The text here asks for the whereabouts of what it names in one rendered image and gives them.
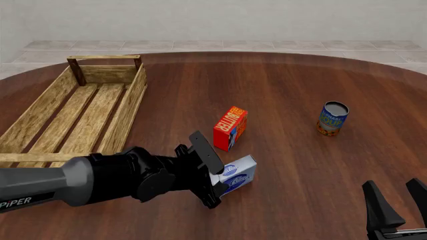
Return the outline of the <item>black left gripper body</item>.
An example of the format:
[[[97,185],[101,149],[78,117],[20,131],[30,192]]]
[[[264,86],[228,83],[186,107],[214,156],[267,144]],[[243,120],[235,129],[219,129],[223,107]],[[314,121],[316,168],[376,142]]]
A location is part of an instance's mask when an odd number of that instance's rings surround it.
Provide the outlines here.
[[[221,200],[211,183],[209,169],[193,149],[180,144],[175,148],[176,182],[174,190],[190,190],[208,209],[217,207]]]

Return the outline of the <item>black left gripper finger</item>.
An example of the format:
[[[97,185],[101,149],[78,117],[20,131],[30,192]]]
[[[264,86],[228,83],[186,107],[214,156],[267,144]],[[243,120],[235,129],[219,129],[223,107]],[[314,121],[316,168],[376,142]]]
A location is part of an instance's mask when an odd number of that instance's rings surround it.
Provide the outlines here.
[[[219,199],[222,195],[226,193],[226,191],[229,189],[229,185],[227,183],[222,183],[221,181],[218,181],[213,186],[213,196],[216,199]]]

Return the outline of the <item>white and blue cream cheese box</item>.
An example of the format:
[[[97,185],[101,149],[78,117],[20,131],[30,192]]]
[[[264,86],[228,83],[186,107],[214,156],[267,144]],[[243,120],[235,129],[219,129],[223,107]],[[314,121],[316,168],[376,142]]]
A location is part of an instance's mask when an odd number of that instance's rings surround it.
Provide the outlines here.
[[[228,185],[228,189],[222,194],[222,197],[239,187],[242,187],[254,179],[256,171],[256,160],[252,155],[246,155],[241,159],[237,159],[231,163],[228,163],[224,167],[224,172],[220,175],[209,174],[212,185],[218,182],[225,183]]]

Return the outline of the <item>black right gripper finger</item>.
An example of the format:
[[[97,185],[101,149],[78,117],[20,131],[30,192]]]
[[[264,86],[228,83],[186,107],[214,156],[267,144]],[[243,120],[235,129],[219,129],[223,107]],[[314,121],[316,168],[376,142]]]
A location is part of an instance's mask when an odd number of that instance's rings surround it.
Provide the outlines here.
[[[367,211],[367,232],[395,233],[397,227],[406,223],[387,202],[374,181],[365,182],[362,189]]]
[[[421,182],[421,180],[413,178],[406,183],[406,187],[415,201],[424,225],[427,228],[427,185]]]

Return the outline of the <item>red butter box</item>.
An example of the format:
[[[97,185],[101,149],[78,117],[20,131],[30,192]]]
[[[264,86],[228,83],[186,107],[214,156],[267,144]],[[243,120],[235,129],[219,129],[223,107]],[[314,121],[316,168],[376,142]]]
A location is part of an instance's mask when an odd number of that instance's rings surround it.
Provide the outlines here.
[[[213,145],[223,151],[230,149],[246,129],[248,111],[231,107],[213,128]]]

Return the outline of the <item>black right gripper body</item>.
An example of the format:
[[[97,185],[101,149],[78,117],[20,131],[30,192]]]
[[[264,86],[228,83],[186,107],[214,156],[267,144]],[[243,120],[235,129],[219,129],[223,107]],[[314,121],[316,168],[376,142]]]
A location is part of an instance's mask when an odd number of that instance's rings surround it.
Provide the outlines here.
[[[427,228],[421,229],[373,229],[367,227],[368,240],[427,240]]]

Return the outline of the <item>blue soup can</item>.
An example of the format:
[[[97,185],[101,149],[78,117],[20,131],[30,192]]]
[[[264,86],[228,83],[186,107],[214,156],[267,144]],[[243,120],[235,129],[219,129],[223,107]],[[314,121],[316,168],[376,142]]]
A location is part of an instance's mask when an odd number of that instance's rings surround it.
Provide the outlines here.
[[[318,118],[317,130],[326,136],[336,136],[340,132],[349,112],[349,108],[343,103],[327,101]]]

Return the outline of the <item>wooden slat tray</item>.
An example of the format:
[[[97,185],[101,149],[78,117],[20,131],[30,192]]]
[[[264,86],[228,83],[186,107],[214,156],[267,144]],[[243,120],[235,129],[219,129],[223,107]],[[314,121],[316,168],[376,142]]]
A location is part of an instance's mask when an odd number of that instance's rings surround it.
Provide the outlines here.
[[[72,157],[122,151],[147,89],[140,55],[132,65],[68,67],[0,136],[0,168],[60,167]]]

